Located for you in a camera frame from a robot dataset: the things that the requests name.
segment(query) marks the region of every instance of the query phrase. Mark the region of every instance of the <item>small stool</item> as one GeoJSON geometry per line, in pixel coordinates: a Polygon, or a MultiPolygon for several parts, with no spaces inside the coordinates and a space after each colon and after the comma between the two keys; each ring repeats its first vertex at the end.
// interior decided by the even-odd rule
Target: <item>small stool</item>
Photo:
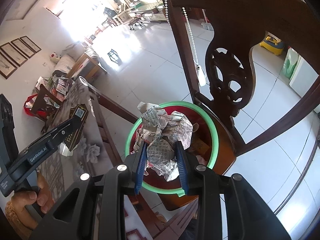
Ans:
{"type": "Polygon", "coordinates": [[[118,53],[113,49],[111,49],[111,51],[108,52],[108,56],[109,56],[111,61],[113,61],[113,62],[115,62],[117,64],[121,61],[119,56],[118,56],[118,53]]]}
{"type": "Polygon", "coordinates": [[[135,31],[134,26],[140,25],[141,27],[143,27],[143,24],[142,24],[142,22],[141,22],[141,20],[140,20],[139,17],[133,18],[133,19],[128,23],[128,25],[130,26],[130,30],[131,30],[131,31],[135,31]]]}

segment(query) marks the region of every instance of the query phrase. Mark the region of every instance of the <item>yellow toy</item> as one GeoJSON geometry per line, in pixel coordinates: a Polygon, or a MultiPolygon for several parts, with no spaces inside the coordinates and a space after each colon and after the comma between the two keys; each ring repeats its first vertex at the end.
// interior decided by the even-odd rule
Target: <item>yellow toy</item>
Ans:
{"type": "Polygon", "coordinates": [[[281,41],[281,39],[272,37],[270,35],[267,35],[267,37],[264,38],[264,40],[260,42],[259,45],[271,51],[276,56],[281,55],[284,49],[284,42],[281,41]]]}

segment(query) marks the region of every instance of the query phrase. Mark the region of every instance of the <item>trash bin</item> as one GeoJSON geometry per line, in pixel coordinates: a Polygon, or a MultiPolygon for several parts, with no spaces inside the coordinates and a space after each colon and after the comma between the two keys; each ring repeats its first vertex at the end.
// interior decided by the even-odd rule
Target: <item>trash bin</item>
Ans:
{"type": "MultiPolygon", "coordinates": [[[[199,106],[184,101],[163,103],[160,104],[160,107],[164,108],[168,114],[171,114],[173,111],[181,112],[186,115],[192,124],[199,124],[197,134],[200,139],[209,146],[209,149],[203,158],[208,162],[207,167],[212,169],[217,160],[219,141],[216,127],[209,115],[199,106]]],[[[129,155],[130,152],[133,151],[133,146],[136,140],[136,130],[141,128],[141,122],[141,118],[139,118],[128,135],[124,150],[125,156],[129,155]]],[[[184,195],[179,177],[172,181],[166,181],[163,176],[158,176],[153,169],[148,169],[147,171],[149,175],[143,177],[142,183],[142,186],[145,189],[160,194],[184,195]]]]}

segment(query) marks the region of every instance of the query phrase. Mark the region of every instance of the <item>crumpled newspaper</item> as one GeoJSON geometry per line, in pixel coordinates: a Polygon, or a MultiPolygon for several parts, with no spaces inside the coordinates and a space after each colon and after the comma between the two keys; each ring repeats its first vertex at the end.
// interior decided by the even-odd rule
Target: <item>crumpled newspaper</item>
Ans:
{"type": "Polygon", "coordinates": [[[166,181],[179,176],[175,161],[173,144],[181,141],[183,148],[190,146],[192,124],[188,118],[177,111],[168,115],[159,105],[140,102],[139,111],[142,113],[142,127],[136,132],[134,151],[138,151],[143,141],[149,144],[147,148],[147,167],[152,168],[166,181]]]}

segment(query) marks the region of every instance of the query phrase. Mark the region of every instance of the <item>pull chain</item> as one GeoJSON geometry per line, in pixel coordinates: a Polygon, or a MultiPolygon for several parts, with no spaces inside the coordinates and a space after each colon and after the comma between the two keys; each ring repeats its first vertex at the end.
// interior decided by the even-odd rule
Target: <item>pull chain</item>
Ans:
{"type": "MultiPolygon", "coordinates": [[[[169,22],[168,0],[164,0],[164,9],[165,9],[165,18],[167,20],[167,23],[169,25],[171,25],[170,22],[169,22]]],[[[203,71],[202,67],[199,65],[199,62],[198,62],[198,55],[197,55],[197,52],[196,52],[196,45],[195,45],[195,41],[193,39],[191,26],[190,26],[190,22],[189,22],[189,19],[188,19],[188,15],[187,15],[186,9],[184,7],[182,7],[182,11],[183,11],[184,17],[186,18],[188,31],[189,31],[189,35],[190,35],[190,39],[191,39],[191,43],[192,43],[192,49],[193,49],[193,53],[194,53],[193,61],[194,61],[195,65],[196,65],[196,72],[197,72],[197,76],[198,76],[199,85],[200,86],[204,86],[205,85],[206,76],[204,74],[204,71],[203,71]]]]}

